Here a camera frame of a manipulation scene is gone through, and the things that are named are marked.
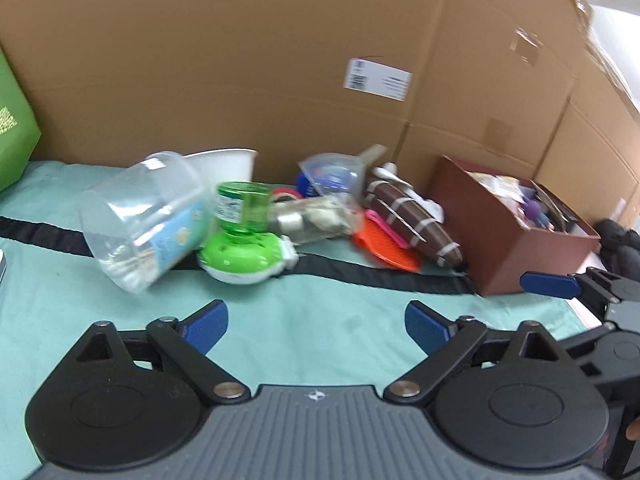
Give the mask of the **green mosquito repellent plug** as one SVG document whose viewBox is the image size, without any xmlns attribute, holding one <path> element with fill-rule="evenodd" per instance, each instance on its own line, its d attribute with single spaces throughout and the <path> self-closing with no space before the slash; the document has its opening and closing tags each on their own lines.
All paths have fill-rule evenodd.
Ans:
<svg viewBox="0 0 640 480">
<path fill-rule="evenodd" d="M 215 280 L 253 285 L 292 269 L 299 262 L 293 243 L 268 230 L 270 187 L 228 181 L 214 200 L 216 232 L 198 251 L 198 263 Z"/>
</svg>

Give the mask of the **black jacket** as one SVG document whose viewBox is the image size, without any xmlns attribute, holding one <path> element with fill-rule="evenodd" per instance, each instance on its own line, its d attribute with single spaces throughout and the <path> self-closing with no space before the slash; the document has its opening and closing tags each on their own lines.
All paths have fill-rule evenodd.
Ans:
<svg viewBox="0 0 640 480">
<path fill-rule="evenodd" d="M 600 259 L 608 272 L 640 281 L 640 237 L 617 222 L 604 219 L 594 229 L 600 236 Z"/>
</svg>

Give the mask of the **purple toy figure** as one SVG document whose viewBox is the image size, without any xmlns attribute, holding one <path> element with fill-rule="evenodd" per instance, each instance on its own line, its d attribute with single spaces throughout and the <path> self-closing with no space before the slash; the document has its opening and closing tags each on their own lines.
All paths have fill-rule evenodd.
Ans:
<svg viewBox="0 0 640 480">
<path fill-rule="evenodd" d="M 524 204 L 522 206 L 525 217 L 533 222 L 537 228 L 552 229 L 552 223 L 548 216 L 542 211 L 541 203 L 530 198 L 524 198 Z"/>
</svg>

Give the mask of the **dark red storage box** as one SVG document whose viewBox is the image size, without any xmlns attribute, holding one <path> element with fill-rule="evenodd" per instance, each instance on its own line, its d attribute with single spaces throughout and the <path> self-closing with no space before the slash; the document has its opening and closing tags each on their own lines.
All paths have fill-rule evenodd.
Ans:
<svg viewBox="0 0 640 480">
<path fill-rule="evenodd" d="M 457 242 L 466 273 L 482 296 L 515 294 L 527 271 L 576 272 L 599 245 L 598 233 L 585 220 L 574 232 L 526 228 L 497 196 L 472 177 L 495 169 L 442 156 L 427 194 L 444 208 L 444 228 Z"/>
</svg>

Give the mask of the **brown striped pouch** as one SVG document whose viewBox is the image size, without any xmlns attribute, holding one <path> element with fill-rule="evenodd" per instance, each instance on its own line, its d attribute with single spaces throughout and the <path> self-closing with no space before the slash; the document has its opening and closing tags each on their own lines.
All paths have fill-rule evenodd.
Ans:
<svg viewBox="0 0 640 480">
<path fill-rule="evenodd" d="M 364 178 L 362 198 L 419 255 L 441 268 L 465 270 L 460 245 L 435 217 L 398 186 L 369 174 Z"/>
</svg>

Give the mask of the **clear plastic container blue label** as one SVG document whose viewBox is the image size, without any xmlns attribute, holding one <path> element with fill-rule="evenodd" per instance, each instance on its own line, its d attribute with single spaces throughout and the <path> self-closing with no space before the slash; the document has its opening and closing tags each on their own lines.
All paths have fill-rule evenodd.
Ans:
<svg viewBox="0 0 640 480">
<path fill-rule="evenodd" d="M 175 152 L 148 156 L 83 192 L 81 231 L 102 271 L 121 289 L 143 292 L 207 236 L 204 183 Z"/>
</svg>

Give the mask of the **teal table cloth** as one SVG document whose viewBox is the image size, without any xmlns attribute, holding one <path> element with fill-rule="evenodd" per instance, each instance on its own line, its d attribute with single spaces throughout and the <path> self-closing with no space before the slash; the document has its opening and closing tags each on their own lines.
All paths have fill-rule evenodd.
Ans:
<svg viewBox="0 0 640 480">
<path fill-rule="evenodd" d="M 119 168 L 31 162 L 1 193 L 1 215 L 79 231 L 78 197 Z M 229 309 L 229 329 L 210 358 L 250 388 L 375 385 L 381 391 L 424 359 L 405 331 L 417 299 L 453 320 L 474 318 L 498 330 L 539 321 L 555 338 L 584 326 L 562 300 L 532 295 L 413 294 L 312 275 L 231 286 L 202 270 L 173 270 L 141 294 L 116 286 L 93 258 L 1 240 L 8 268 L 1 283 L 1 479 L 23 479 L 39 464 L 25 434 L 26 406 L 50 371 L 96 321 L 141 330 L 163 315 L 185 318 L 214 299 Z"/>
</svg>

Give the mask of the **orange silicone brush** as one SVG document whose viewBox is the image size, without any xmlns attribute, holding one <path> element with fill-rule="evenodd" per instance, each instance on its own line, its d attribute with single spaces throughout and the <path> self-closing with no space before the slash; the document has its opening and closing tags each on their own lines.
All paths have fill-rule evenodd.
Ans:
<svg viewBox="0 0 640 480">
<path fill-rule="evenodd" d="M 364 211 L 362 228 L 352 241 L 382 263 L 394 269 L 418 273 L 420 257 L 372 209 Z"/>
</svg>

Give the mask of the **clear glass bottle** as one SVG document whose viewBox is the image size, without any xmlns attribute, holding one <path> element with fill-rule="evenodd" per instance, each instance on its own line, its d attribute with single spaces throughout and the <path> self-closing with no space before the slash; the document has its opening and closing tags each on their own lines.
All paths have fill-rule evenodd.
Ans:
<svg viewBox="0 0 640 480">
<path fill-rule="evenodd" d="M 273 203 L 268 230 L 286 236 L 294 246 L 358 233 L 364 223 L 361 206 L 347 193 Z"/>
</svg>

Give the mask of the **large brown cardboard box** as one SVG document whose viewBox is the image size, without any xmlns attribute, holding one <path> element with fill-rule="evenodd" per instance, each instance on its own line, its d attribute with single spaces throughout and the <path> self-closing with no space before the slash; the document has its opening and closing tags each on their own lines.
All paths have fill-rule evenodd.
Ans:
<svg viewBox="0 0 640 480">
<path fill-rule="evenodd" d="M 590 21 L 585 0 L 1 0 L 1 47 L 43 159 L 242 146 L 285 181 L 379 143 L 420 190 L 449 156 L 630 226 L 639 115 Z M 351 58 L 412 73 L 405 101 L 345 89 Z"/>
</svg>

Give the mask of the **clear plastic funnel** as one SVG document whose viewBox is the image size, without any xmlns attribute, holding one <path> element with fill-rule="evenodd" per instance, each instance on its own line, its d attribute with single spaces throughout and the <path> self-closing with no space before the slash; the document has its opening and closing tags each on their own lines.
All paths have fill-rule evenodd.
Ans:
<svg viewBox="0 0 640 480">
<path fill-rule="evenodd" d="M 296 190 L 303 197 L 347 193 L 358 198 L 367 169 L 387 151 L 374 144 L 359 155 L 321 153 L 298 164 Z"/>
</svg>

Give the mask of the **red tape roll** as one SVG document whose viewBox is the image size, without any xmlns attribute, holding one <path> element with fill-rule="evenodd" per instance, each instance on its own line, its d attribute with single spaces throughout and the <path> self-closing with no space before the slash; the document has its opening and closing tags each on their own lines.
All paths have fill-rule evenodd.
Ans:
<svg viewBox="0 0 640 480">
<path fill-rule="evenodd" d="M 270 193 L 270 200 L 273 203 L 290 202 L 291 200 L 302 200 L 303 195 L 296 191 L 295 188 L 288 186 L 280 186 L 273 188 Z"/>
</svg>

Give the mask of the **white shipping label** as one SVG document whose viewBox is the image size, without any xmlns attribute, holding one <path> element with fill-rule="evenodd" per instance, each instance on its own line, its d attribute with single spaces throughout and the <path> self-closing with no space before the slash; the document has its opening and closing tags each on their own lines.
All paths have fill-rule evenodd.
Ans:
<svg viewBox="0 0 640 480">
<path fill-rule="evenodd" d="M 343 87 L 372 96 L 404 102 L 411 84 L 412 73 L 365 58 L 351 58 Z"/>
</svg>

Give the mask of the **green cardboard box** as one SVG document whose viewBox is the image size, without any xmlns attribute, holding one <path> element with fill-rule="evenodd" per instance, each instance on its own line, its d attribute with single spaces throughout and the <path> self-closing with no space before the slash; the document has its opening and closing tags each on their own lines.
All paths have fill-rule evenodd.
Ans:
<svg viewBox="0 0 640 480">
<path fill-rule="evenodd" d="M 21 179 L 41 131 L 4 53 L 0 60 L 0 190 Z"/>
</svg>

